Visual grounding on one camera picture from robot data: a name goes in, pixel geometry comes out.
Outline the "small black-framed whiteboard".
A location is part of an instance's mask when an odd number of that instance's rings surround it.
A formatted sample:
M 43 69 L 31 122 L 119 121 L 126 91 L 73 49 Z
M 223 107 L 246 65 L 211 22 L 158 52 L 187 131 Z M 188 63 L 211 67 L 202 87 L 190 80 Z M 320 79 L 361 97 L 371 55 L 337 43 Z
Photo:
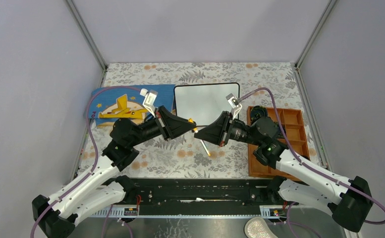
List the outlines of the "small black-framed whiteboard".
M 239 93 L 237 82 L 175 86 L 176 115 L 193 119 L 197 126 L 207 126 L 223 111 L 231 111 L 232 106 L 226 97 L 230 94 L 239 96 Z

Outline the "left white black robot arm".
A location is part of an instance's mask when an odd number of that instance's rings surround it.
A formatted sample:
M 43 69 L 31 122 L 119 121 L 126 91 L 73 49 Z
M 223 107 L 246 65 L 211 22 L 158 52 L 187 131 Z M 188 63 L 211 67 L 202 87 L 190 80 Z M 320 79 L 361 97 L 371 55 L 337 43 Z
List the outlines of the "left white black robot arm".
M 139 155 L 135 146 L 162 136 L 168 141 L 196 128 L 192 119 L 173 115 L 164 106 L 155 117 L 141 124 L 121 118 L 113 124 L 111 142 L 85 170 L 68 185 L 50 196 L 38 195 L 32 201 L 35 220 L 30 236 L 39 227 L 48 238 L 68 237 L 84 219 L 97 211 L 136 197 L 135 183 L 128 176 L 119 176 Z

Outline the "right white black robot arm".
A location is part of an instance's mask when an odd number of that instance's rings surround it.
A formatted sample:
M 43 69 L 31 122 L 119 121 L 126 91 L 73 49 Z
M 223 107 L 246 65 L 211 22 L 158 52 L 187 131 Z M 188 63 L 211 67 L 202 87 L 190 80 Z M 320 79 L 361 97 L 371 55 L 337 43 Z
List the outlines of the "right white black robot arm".
M 233 119 L 229 112 L 222 112 L 215 122 L 194 136 L 218 146 L 231 140 L 255 145 L 253 154 L 259 163 L 304 182 L 298 185 L 290 179 L 275 177 L 266 191 L 270 203 L 286 200 L 308 205 L 330 215 L 343 228 L 359 232 L 373 205 L 368 199 L 368 182 L 359 176 L 350 179 L 334 174 L 312 163 L 279 141 L 279 133 L 278 123 L 270 117 L 260 117 L 246 125 Z

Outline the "white marker pen yellow end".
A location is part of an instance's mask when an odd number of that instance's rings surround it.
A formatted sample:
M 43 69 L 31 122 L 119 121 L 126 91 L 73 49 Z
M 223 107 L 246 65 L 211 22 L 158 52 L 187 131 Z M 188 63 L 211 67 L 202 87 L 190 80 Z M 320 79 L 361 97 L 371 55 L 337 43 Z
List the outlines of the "white marker pen yellow end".
M 197 134 L 197 133 L 199 132 L 199 130 L 198 130 L 197 127 L 194 128 L 193 130 L 194 130 L 194 133 L 195 133 L 195 134 Z M 203 149 L 205 150 L 206 154 L 207 154 L 208 156 L 210 156 L 211 154 L 210 154 L 210 152 L 209 152 L 209 150 L 208 150 L 208 148 L 207 148 L 205 142 L 204 142 L 202 139 L 199 139 L 199 141 L 200 141 L 201 145 L 203 146 Z

